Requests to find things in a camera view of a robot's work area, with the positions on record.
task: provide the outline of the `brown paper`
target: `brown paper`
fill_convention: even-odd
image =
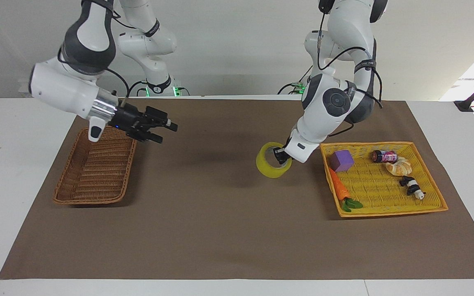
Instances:
[[[54,187],[86,125],[75,120],[0,279],[474,278],[474,222],[406,103],[385,102],[327,142],[414,142],[449,210],[346,220],[320,153],[276,180],[255,167],[263,144],[286,140],[300,102],[131,102],[168,112],[179,131],[155,129],[164,143],[138,146],[122,202],[58,206]]]

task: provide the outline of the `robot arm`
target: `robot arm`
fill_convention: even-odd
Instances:
[[[370,115],[374,108],[373,68],[376,67],[376,42],[370,22],[374,2],[380,1],[387,3],[387,0],[332,1],[328,32],[314,31],[307,36],[305,47],[314,61],[314,70],[302,96],[304,114],[284,148],[274,150],[279,163],[289,158],[306,162],[341,122],[356,123]],[[340,60],[353,60],[356,65],[353,82],[339,81],[333,77],[332,67],[323,67],[326,58],[337,56]]]
[[[65,34],[58,56],[37,63],[30,74],[29,92],[37,99],[89,120],[89,140],[100,139],[107,124],[139,141],[161,143],[150,128],[176,131],[165,112],[147,107],[140,112],[96,86],[116,54],[111,34],[114,0],[83,0],[81,15]]]
[[[149,0],[120,0],[120,3],[127,21],[136,28],[120,35],[120,51],[142,67],[153,94],[174,94],[174,79],[158,56],[175,52],[177,38],[160,24]]]

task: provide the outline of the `tape roll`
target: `tape roll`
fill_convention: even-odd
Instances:
[[[266,143],[256,157],[257,169],[268,178],[279,178],[292,166],[292,159],[288,159],[281,167],[274,167],[268,163],[266,154],[273,153],[274,148],[283,148],[283,144],[277,142]]]

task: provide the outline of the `yellow plastic tray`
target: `yellow plastic tray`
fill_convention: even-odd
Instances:
[[[363,208],[353,208],[352,212],[342,210],[330,178],[327,159],[339,150],[350,151],[354,158],[354,166],[346,172],[337,173],[352,199],[363,204]],[[413,195],[408,196],[407,188],[400,186],[401,177],[389,173],[384,164],[372,161],[371,153],[374,150],[394,150],[401,157],[410,160],[412,165],[410,176],[416,179],[420,188],[426,193],[425,198],[420,201]],[[442,193],[412,142],[327,143],[321,144],[321,154],[327,181],[341,217],[380,217],[448,210]]]

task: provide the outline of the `toy panda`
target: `toy panda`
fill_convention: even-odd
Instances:
[[[419,200],[423,200],[425,197],[425,192],[420,189],[420,186],[412,177],[404,176],[402,180],[400,180],[400,185],[407,186],[407,195],[414,195]]]

